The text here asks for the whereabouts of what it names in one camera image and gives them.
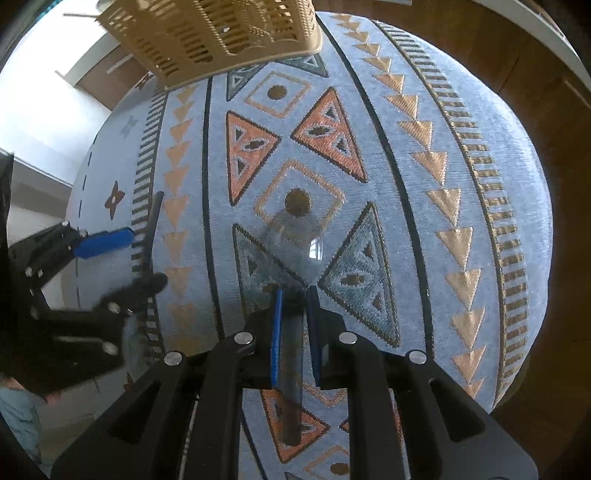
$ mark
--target blue triangle pattern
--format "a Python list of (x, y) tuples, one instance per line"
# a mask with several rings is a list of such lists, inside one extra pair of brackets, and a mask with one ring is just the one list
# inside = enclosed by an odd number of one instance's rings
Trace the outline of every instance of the blue triangle pattern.
[(257, 65), (249, 65), (241, 69), (233, 70), (228, 72), (227, 84), (226, 84), (226, 101), (232, 100), (244, 86), (250, 82), (250, 80), (259, 73), (266, 63)]
[(329, 72), (326, 69), (326, 65), (324, 65), (324, 61), (318, 53), (308, 57), (278, 60), (277, 63), (282, 63), (283, 65), (288, 65), (296, 69), (304, 70), (305, 72), (318, 75), (319, 77), (323, 77), (325, 79), (329, 77)]
[(245, 317), (257, 310), (269, 308), (271, 293), (276, 285), (287, 290), (302, 290), (306, 287), (302, 278), (237, 223), (233, 227), (233, 239)]
[(364, 208), (318, 286), (388, 344), (400, 344), (388, 257), (373, 203)]

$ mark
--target metal screw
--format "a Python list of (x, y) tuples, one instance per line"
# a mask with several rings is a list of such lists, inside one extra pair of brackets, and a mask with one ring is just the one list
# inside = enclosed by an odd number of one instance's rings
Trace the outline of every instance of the metal screw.
[(254, 337), (249, 332), (238, 332), (234, 335), (234, 341), (238, 345), (248, 345), (254, 340)]
[(353, 345), (357, 341), (357, 335), (352, 332), (343, 332), (339, 335), (339, 342), (345, 345)]
[(115, 303), (114, 301), (110, 301), (107, 305), (107, 308), (111, 313), (119, 313), (121, 311), (119, 304)]
[(164, 357), (164, 363), (174, 367), (183, 361), (183, 355), (178, 352), (168, 352)]
[(110, 356), (117, 356), (117, 354), (119, 353), (119, 349), (117, 348), (117, 346), (113, 345), (111, 342), (103, 343), (103, 351), (104, 353)]
[(427, 362), (427, 355), (420, 350), (411, 350), (408, 359), (414, 364), (422, 365)]

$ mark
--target person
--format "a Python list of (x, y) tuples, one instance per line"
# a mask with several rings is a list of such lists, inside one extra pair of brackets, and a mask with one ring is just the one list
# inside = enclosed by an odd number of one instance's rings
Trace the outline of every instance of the person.
[[(47, 395), (44, 400), (47, 404), (53, 405), (60, 397), (61, 394), (57, 392)], [(49, 477), (51, 463), (41, 457), (41, 423), (33, 402), (33, 394), (14, 378), (0, 378), (0, 413), (29, 458)]]

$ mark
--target brown dot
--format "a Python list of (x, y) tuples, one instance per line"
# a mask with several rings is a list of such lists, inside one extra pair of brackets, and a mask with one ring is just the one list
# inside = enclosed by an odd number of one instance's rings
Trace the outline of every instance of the brown dot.
[(333, 463), (330, 466), (330, 471), (335, 475), (348, 475), (349, 470), (350, 469), (349, 469), (348, 463), (338, 462), (338, 463)]
[(271, 100), (281, 100), (287, 95), (287, 89), (283, 85), (273, 85), (267, 91), (267, 96)]
[(303, 217), (310, 213), (312, 199), (304, 190), (293, 189), (285, 195), (285, 209), (294, 217)]

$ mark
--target woven basket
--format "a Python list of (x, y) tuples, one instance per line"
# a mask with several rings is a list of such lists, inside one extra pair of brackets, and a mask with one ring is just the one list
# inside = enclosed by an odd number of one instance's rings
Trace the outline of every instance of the woven basket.
[(115, 0), (98, 20), (168, 88), (322, 48), (311, 0)]

